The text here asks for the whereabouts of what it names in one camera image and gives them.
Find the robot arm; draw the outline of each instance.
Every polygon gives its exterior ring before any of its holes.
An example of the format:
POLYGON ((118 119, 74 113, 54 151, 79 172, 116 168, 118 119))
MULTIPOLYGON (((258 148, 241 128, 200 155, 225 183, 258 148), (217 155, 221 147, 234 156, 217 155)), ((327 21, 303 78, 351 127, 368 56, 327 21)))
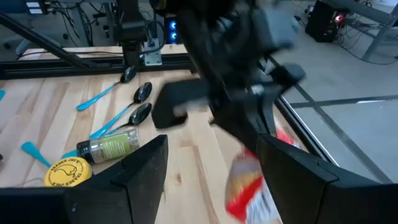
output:
POLYGON ((397 185, 380 185, 274 138, 272 105, 305 72, 286 64, 265 76, 257 62, 294 46, 292 17, 273 4, 220 2, 222 9, 212 9, 210 1, 152 2, 163 14, 177 15, 177 30, 201 76, 165 84, 152 112, 155 126, 182 124, 187 114, 181 108, 208 102, 211 123, 258 156, 283 223, 396 222, 388 204, 397 199, 397 185))

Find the metal spoon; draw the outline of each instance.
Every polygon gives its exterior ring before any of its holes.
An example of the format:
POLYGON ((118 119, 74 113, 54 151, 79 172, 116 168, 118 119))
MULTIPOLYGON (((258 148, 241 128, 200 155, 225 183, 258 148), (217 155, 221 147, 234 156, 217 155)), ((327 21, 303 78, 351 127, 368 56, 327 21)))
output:
POLYGON ((113 134, 117 130, 126 126, 137 126, 141 124, 149 116, 151 110, 152 110, 152 104, 144 103, 143 105, 139 106, 136 110, 134 110, 134 112, 132 112, 129 121, 126 124, 120 125, 119 127, 106 133, 106 135, 113 134))
POLYGON ((118 115, 116 115, 108 124, 105 124, 101 129, 96 131, 90 136, 90 139, 101 137, 105 134, 114 124, 115 122, 132 106, 138 103, 142 103, 148 99, 152 91, 152 83, 147 82, 144 83, 134 94, 134 101, 129 104, 126 108, 124 108, 118 115))
POLYGON ((138 72, 138 67, 137 66, 128 67, 126 69, 126 71, 122 74, 122 76, 120 77, 120 81, 119 82, 111 85, 109 88, 104 90, 102 93, 94 96, 92 99, 90 99, 90 100, 78 105, 76 107, 76 109, 78 111, 82 111, 82 110, 87 109, 89 106, 91 106, 93 103, 95 103, 97 100, 99 100, 102 96, 104 96, 109 91, 111 91, 118 84, 130 82, 137 75, 137 72, 138 72))

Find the wooden surface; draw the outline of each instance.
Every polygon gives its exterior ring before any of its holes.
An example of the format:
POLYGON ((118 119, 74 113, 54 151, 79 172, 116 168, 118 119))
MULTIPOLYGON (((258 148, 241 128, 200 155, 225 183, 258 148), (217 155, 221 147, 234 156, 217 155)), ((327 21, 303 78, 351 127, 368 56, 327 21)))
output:
MULTIPOLYGON (((166 46, 163 53, 181 51, 166 46)), ((0 81, 0 89, 6 91, 0 101, 0 153, 4 157, 0 162, 0 187, 43 186, 47 168, 21 150, 23 143, 33 142, 54 163, 126 107, 141 84, 153 84, 147 100, 153 103, 163 82, 191 77, 189 71, 140 73, 80 112, 75 109, 78 104, 117 82, 120 74, 0 81)), ((134 109, 133 106, 114 127, 127 122, 134 109)), ((169 137, 165 193, 157 223, 236 223, 225 212, 224 190, 229 167, 241 145, 220 128, 210 127, 210 118, 210 111, 204 109, 189 112, 187 124, 167 131, 157 131, 151 118, 138 127, 141 145, 158 134, 169 137)), ((93 165, 93 170, 99 173, 115 162, 93 165)))

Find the green label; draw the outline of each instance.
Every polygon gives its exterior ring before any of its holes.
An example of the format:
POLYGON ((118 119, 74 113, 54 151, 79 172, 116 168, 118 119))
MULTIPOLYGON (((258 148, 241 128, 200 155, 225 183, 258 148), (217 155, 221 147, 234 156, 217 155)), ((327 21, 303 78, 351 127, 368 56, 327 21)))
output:
POLYGON ((125 156, 132 152, 130 148, 128 133, 102 137, 101 145, 102 155, 104 160, 106 161, 109 159, 125 156))

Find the cable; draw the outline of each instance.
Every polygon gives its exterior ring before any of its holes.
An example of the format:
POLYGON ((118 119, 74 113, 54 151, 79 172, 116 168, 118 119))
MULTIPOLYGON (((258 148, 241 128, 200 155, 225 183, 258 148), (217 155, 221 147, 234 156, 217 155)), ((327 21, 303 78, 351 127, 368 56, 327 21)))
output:
POLYGON ((297 4, 296 2, 294 2, 293 0, 290 0, 293 4, 295 4, 297 6, 297 8, 302 8, 304 10, 306 10, 306 8, 304 8, 303 6, 301 6, 301 4, 303 4, 303 1, 300 2, 300 4, 297 4))
POLYGON ((354 44, 353 44, 350 48, 347 48, 347 47, 344 47, 344 46, 343 46, 343 42, 345 41, 345 40, 344 40, 344 35, 347 35, 347 36, 349 37, 349 35, 347 34, 347 32, 346 32, 345 34, 338 34, 338 37, 340 37, 341 40, 339 41, 339 38, 337 37, 337 41, 338 41, 339 46, 340 46, 343 50, 347 51, 349 54, 351 54, 352 56, 354 56, 355 58, 357 58, 358 60, 361 60, 361 61, 363 61, 363 62, 370 63, 370 64, 373 64, 373 65, 390 65, 390 64, 392 64, 392 63, 398 62, 398 59, 397 59, 397 60, 393 60, 392 62, 388 62, 388 63, 369 62, 369 61, 367 61, 367 60, 363 60, 362 58, 360 58, 360 57, 356 56, 354 53, 352 53, 352 52, 350 51, 350 49, 352 49, 352 48, 358 43, 358 40, 361 38, 361 36, 362 36, 363 34, 364 34, 364 32, 362 32, 362 34, 359 35, 359 37, 355 40, 354 44))
POLYGON ((141 14, 146 13, 149 16, 149 19, 154 19, 153 16, 147 10, 145 10, 143 7, 138 7, 138 10, 141 12, 141 14))
POLYGON ((304 23, 303 19, 300 16, 294 16, 294 19, 304 28, 307 27, 307 25, 304 23))
POLYGON ((91 3, 91 2, 90 2, 90 6, 91 6, 95 11, 97 11, 98 13, 102 13, 101 10, 102 10, 102 8, 104 8, 104 4, 103 4, 103 3, 101 4, 101 8, 100 8, 99 10, 98 10, 97 8, 95 8, 95 6, 93 5, 93 3, 91 3))
MULTIPOLYGON (((72 54, 111 54, 111 55, 122 55, 123 53, 117 53, 117 52, 105 52, 105 51, 92 51, 92 52, 68 52, 72 54)), ((21 59, 22 57, 29 56, 29 55, 35 55, 35 54, 51 54, 51 52, 43 51, 43 52, 32 52, 28 54, 24 54, 21 56, 18 56, 16 60, 21 59)))
POLYGON ((358 43, 359 39, 361 38, 361 36, 364 34, 364 32, 358 36, 358 38, 355 40, 354 44, 351 47, 345 47, 346 50, 352 49, 356 43, 358 43))
POLYGON ((86 1, 86 0, 81 0, 79 3, 76 3, 76 4, 75 4, 74 6, 72 6, 72 7, 67 6, 67 9, 75 9, 75 8, 77 8, 77 7, 80 7, 80 4, 83 3, 84 1, 86 1))
POLYGON ((31 180, 23 181, 23 182, 20 183, 20 184, 16 184, 16 185, 9 186, 9 187, 12 187, 12 188, 22 187, 22 186, 24 186, 25 184, 28 184, 28 183, 33 182, 33 181, 36 181, 36 180, 41 180, 42 183, 44 182, 44 179, 43 179, 43 178, 33 178, 33 179, 31 179, 31 180))
MULTIPOLYGON (((72 27, 73 32, 75 33, 76 37, 80 39, 80 37, 79 37, 79 35, 77 34, 77 31, 76 31, 76 29, 75 29, 75 26, 73 25, 73 22, 70 20, 70 18, 68 18, 68 16, 67 16, 64 12, 62 12, 62 11, 59 11, 59 13, 62 15, 62 19, 63 19, 64 21, 65 21, 65 17, 68 19, 69 24, 70 24, 70 26, 72 27)), ((69 33, 68 26, 66 25, 66 21, 65 21, 65 27, 67 28, 67 32, 69 33)))
POLYGON ((143 54, 152 53, 152 52, 156 52, 156 51, 162 49, 162 48, 164 47, 164 45, 166 44, 166 31, 165 31, 165 29, 164 29, 163 23, 161 23, 161 22, 159 22, 159 21, 157 21, 157 20, 150 21, 149 23, 151 23, 151 22, 156 22, 156 23, 160 26, 160 28, 162 29, 162 32, 163 32, 163 42, 162 42, 162 44, 161 44, 158 48, 156 48, 156 49, 146 50, 146 51, 141 52, 142 55, 143 55, 143 54))
POLYGON ((86 12, 82 8, 80 8, 80 10, 81 10, 81 13, 83 14, 83 17, 87 20, 87 25, 88 25, 88 27, 87 27, 88 28, 88 30, 87 30, 87 39, 88 39, 89 45, 90 46, 94 46, 92 23, 91 23, 90 19, 88 18, 86 12))
POLYGON ((59 10, 57 10, 57 12, 61 13, 63 16, 65 16, 68 19, 68 22, 69 22, 70 26, 72 27, 73 32, 75 33, 77 38, 80 39, 79 35, 77 34, 76 27, 75 27, 75 24, 73 22, 73 19, 70 17, 67 8, 62 7, 62 5, 61 5, 61 3, 59 1, 56 1, 56 3, 58 4, 58 8, 57 9, 59 9, 59 10))
POLYGON ((67 29, 67 33, 68 33, 68 35, 69 35, 70 40, 72 41, 73 44, 75 44, 76 47, 78 47, 78 45, 76 44, 75 40, 73 40, 72 35, 70 35, 70 33, 69 33, 69 29, 68 29, 67 22, 66 22, 66 20, 65 20, 65 16, 63 16, 63 14, 61 14, 61 15, 62 15, 62 19, 63 19, 63 24, 65 25, 65 28, 67 29))
POLYGON ((344 48, 342 45, 341 45, 340 47, 341 47, 342 49, 344 49, 345 51, 347 51, 347 52, 348 52, 349 54, 351 54, 352 56, 356 57, 358 60, 361 60, 361 61, 366 62, 366 63, 371 63, 371 64, 374 64, 374 65, 390 65, 390 64, 392 64, 392 63, 398 62, 398 59, 397 59, 397 60, 394 60, 394 61, 392 61, 392 62, 389 62, 389 63, 368 62, 368 61, 363 60, 363 59, 361 59, 360 57, 356 56, 354 53, 352 53, 352 52, 349 51, 348 49, 344 48))

